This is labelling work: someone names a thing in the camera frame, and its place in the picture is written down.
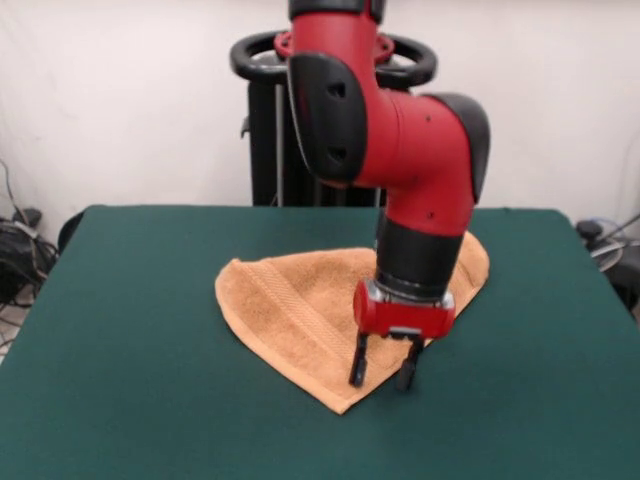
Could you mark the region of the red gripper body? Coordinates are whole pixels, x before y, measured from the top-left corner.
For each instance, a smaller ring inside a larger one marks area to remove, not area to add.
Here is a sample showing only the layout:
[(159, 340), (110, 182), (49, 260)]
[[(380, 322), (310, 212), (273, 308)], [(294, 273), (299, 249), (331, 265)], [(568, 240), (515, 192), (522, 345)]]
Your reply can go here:
[(446, 291), (436, 302), (414, 302), (390, 295), (375, 282), (358, 282), (353, 311), (360, 333), (436, 339), (446, 336), (453, 326), (455, 300)]

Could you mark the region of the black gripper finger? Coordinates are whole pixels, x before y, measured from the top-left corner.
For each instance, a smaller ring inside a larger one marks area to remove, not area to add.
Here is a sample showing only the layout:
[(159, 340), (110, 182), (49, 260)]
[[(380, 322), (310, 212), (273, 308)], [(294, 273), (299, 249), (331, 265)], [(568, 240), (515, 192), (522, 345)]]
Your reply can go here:
[(367, 345), (369, 335), (364, 332), (359, 332), (356, 338), (356, 347), (353, 357), (353, 362), (349, 374), (348, 383), (351, 386), (362, 386), (366, 370), (367, 370)]
[(406, 358), (403, 360), (401, 368), (397, 373), (397, 389), (408, 391), (413, 383), (419, 357), (424, 350), (424, 341), (416, 339), (412, 342)]

